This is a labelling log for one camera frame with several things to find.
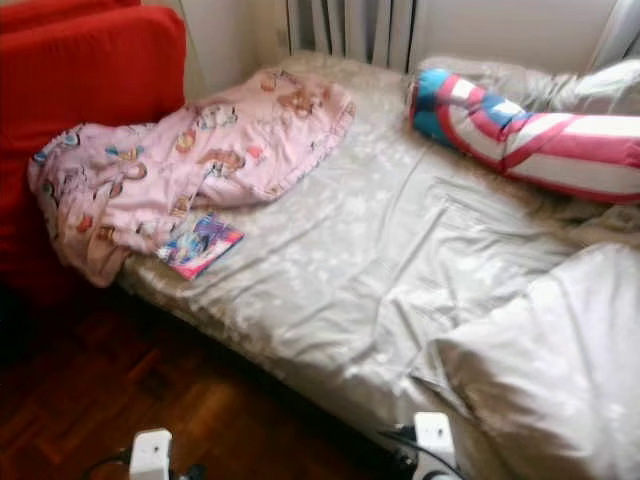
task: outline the wooden floor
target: wooden floor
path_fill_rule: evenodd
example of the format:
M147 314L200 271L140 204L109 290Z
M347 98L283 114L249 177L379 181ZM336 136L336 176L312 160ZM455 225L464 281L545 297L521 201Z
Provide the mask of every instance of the wooden floor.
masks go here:
M385 453L182 322L118 291L84 303L39 318L26 358L1 367L0 479L78 479L158 426L173 433L179 473L388 478Z

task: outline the pink blanket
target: pink blanket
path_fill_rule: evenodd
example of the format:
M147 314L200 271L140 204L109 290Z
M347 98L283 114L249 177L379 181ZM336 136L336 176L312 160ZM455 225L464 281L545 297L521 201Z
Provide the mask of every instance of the pink blanket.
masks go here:
M131 250L152 253L194 205L275 200L344 137L355 107L315 77L263 70L158 124L78 125L28 177L61 261L109 285Z

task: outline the children's book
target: children's book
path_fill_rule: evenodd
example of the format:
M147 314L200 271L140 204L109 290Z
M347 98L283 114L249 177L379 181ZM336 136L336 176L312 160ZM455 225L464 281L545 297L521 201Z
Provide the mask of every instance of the children's book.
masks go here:
M188 280L226 253L244 233L220 220L215 213L185 220L171 240L157 251L158 257Z

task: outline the red sofa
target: red sofa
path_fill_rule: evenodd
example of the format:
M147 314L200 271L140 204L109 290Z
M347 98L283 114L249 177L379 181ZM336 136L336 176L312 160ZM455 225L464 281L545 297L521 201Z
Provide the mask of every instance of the red sofa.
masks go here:
M0 284L32 304L68 299L83 282L49 245L26 183L31 156L78 123L156 121L184 103L184 25L170 9L138 3L0 9Z

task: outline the bed sheet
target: bed sheet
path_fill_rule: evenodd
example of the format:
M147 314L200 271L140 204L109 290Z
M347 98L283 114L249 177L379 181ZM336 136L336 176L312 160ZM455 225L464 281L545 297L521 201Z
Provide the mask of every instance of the bed sheet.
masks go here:
M434 336L580 248L550 226L553 197L410 131L397 73L310 53L283 66L350 90L343 144L277 202L219 212L246 237L195 281L132 256L119 282L372 438L416 411L447 411L471 477L509 478L412 371Z

